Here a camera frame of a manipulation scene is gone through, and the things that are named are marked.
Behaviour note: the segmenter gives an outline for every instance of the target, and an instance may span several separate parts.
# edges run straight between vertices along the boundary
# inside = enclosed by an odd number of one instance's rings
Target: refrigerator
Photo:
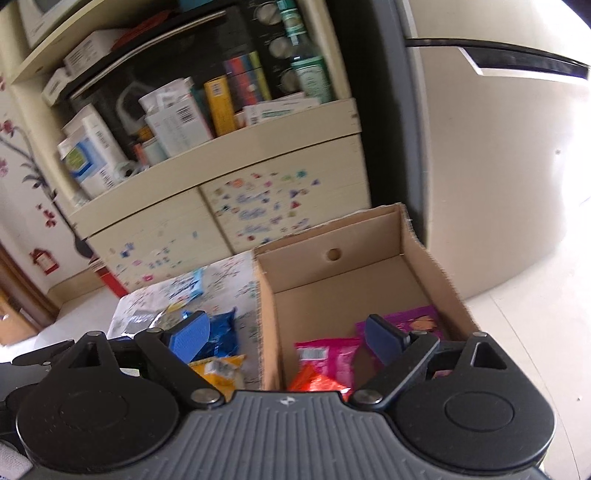
[[[589,27],[561,0],[327,3],[373,204],[406,203],[464,298],[549,254],[591,152]]]

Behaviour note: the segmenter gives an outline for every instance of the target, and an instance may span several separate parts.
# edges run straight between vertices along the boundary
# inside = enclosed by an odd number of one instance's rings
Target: white floor tile
[[[571,220],[553,255],[468,306],[558,414],[548,472],[584,480],[591,475],[591,205]]]

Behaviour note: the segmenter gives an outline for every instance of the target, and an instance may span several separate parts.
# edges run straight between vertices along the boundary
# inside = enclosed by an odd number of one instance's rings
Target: green label
[[[316,97],[320,103],[332,101],[330,82],[322,57],[295,61],[291,66],[297,73],[301,89],[304,90],[306,96]]]
[[[287,32],[288,37],[306,33],[304,22],[297,10],[286,10],[281,12],[281,19],[283,20],[283,25],[285,26],[285,31]]]

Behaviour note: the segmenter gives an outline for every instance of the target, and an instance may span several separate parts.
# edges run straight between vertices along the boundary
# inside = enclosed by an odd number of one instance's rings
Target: wall
[[[35,162],[0,66],[0,241],[43,292],[88,269],[92,252],[60,212]],[[43,252],[44,269],[31,254]]]

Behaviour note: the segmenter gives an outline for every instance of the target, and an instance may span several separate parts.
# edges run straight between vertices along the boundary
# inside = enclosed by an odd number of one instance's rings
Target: cabinet door
[[[369,207],[358,135],[264,161],[201,188],[237,253]]]
[[[197,189],[132,215],[89,243],[129,291],[232,255]]]

